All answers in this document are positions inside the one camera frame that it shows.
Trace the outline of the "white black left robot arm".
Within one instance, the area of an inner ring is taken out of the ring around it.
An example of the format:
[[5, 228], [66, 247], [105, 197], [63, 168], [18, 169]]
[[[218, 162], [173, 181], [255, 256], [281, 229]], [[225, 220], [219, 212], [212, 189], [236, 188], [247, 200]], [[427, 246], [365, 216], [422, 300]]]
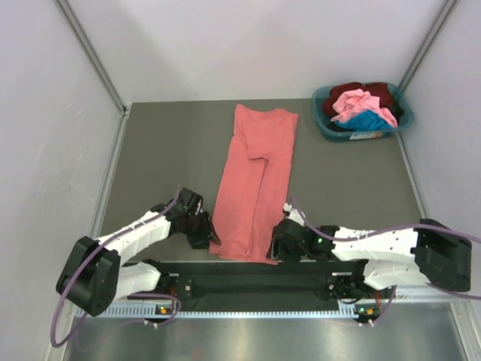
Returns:
[[193, 249], [219, 244], [203, 203], [201, 195], [180, 187], [168, 204], [152, 207], [129, 225], [97, 239], [80, 238], [59, 276], [56, 292], [93, 317], [116, 300], [136, 293], [149, 293], [157, 299], [166, 296], [170, 280], [156, 261], [127, 262], [176, 234], [185, 235]]

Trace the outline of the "coral red t shirt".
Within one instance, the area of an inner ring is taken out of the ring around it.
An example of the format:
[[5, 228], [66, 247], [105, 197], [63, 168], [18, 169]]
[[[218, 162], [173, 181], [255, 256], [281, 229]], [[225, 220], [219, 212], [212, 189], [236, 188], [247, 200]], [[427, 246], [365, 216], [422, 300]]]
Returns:
[[298, 115], [238, 104], [228, 158], [213, 208], [220, 239], [209, 251], [223, 259], [274, 264], [268, 252], [283, 218]]

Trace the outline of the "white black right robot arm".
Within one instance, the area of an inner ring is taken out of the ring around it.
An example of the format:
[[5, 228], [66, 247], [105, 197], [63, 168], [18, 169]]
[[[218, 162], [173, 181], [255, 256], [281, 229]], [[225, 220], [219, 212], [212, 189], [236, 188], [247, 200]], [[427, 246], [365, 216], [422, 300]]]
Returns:
[[342, 226], [312, 228], [286, 218], [274, 227], [268, 256], [303, 257], [354, 266], [351, 289], [359, 297], [391, 286], [433, 285], [451, 293], [471, 289], [472, 243], [431, 219], [385, 232]]

